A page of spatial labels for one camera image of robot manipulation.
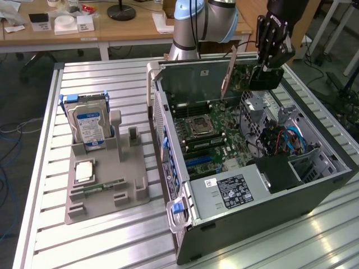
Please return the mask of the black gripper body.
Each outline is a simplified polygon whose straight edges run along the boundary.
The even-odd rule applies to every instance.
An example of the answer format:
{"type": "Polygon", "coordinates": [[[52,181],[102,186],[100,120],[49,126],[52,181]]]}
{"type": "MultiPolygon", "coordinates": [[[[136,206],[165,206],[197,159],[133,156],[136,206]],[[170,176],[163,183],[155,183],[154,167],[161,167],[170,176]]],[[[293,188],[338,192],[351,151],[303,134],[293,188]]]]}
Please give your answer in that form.
{"type": "Polygon", "coordinates": [[[269,0],[266,7],[269,18],[291,38],[294,26],[305,11],[305,0],[269,0]]]}

